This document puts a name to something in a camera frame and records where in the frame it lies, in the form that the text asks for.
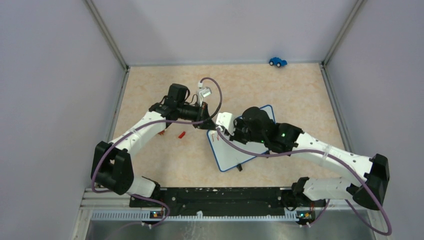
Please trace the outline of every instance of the whiteboard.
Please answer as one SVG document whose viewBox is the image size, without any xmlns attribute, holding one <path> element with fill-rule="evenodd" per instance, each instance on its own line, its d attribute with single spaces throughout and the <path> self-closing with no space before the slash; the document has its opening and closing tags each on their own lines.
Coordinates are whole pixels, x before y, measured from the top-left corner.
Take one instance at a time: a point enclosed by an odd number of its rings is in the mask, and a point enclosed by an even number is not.
<svg viewBox="0 0 424 240">
<path fill-rule="evenodd" d="M 265 105 L 260 108 L 264 110 L 270 119 L 273 119 L 274 123 L 276 122 L 276 118 L 274 116 L 274 110 L 271 105 Z M 216 164 L 221 172 L 226 172 L 238 164 L 244 164 L 249 160 L 256 158 L 255 156 L 248 155 L 237 151 L 232 148 L 230 145 L 225 143 L 222 139 L 219 138 L 216 130 L 209 130 L 206 133 L 207 139 L 209 140 L 210 147 L 213 152 L 213 156 L 215 157 Z M 262 143 L 258 142 L 248 142 L 246 144 L 233 141 L 232 142 L 237 147 L 244 149 L 246 151 L 250 151 L 253 153 L 263 154 L 268 151 L 268 148 L 264 146 Z"/>
</svg>

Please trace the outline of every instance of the wooden table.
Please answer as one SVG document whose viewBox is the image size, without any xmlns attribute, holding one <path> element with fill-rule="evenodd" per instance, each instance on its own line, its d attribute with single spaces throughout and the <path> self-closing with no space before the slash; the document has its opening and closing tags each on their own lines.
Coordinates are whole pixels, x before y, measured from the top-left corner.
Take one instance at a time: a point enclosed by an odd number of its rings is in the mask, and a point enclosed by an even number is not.
<svg viewBox="0 0 424 240">
<path fill-rule="evenodd" d="M 343 149 L 317 63 L 283 68 L 268 64 L 131 67 L 114 138 L 138 122 L 152 104 L 168 93 L 172 83 L 185 85 L 195 93 L 203 77 L 214 78 L 222 89 L 220 112 L 241 115 L 251 106 L 270 104 L 277 122 L 293 124 Z M 205 81 L 205 86 L 212 89 L 212 95 L 205 100 L 212 114 L 219 93 L 211 81 Z M 186 134 L 179 139 L 183 131 Z M 172 124 L 164 135 L 153 137 L 132 164 L 136 175 L 155 180 L 163 187 L 286 187 L 300 177 L 338 176 L 295 155 L 255 158 L 243 164 L 241 172 L 236 168 L 220 172 L 206 131 L 182 124 Z"/>
</svg>

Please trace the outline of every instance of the toy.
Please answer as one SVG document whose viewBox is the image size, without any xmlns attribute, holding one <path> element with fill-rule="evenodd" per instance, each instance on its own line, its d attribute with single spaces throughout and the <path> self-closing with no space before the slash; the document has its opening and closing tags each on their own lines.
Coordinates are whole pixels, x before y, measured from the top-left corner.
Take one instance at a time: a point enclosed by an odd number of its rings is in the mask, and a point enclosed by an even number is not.
<svg viewBox="0 0 424 240">
<path fill-rule="evenodd" d="M 281 60 L 279 57 L 273 57 L 269 60 L 269 65 L 273 66 L 276 65 L 277 67 L 284 67 L 287 65 L 286 60 Z"/>
</svg>

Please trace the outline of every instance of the red object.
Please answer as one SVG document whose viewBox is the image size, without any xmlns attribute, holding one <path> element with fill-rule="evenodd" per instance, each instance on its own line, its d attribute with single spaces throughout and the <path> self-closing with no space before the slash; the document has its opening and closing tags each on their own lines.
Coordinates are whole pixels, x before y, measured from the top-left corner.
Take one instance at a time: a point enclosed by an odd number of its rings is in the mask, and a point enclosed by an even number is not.
<svg viewBox="0 0 424 240">
<path fill-rule="evenodd" d="M 178 138 L 179 139 L 182 139 L 183 137 L 184 137 L 184 135 L 186 135 L 186 132 L 185 131 L 183 131 L 179 136 L 178 136 Z"/>
</svg>

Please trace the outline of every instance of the gray wall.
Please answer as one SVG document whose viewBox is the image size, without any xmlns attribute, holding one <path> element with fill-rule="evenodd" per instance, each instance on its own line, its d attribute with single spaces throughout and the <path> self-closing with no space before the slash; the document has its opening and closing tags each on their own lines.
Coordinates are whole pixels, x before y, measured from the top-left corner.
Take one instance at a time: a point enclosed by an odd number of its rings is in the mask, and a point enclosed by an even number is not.
<svg viewBox="0 0 424 240">
<path fill-rule="evenodd" d="M 368 1 L 328 66 L 353 148 L 389 158 L 399 240 L 423 237 L 423 12 L 422 0 Z"/>
<path fill-rule="evenodd" d="M 81 0 L 0 16 L 0 239 L 69 239 L 123 70 Z"/>
<path fill-rule="evenodd" d="M 318 62 L 355 0 L 94 0 L 129 65 Z"/>
</svg>

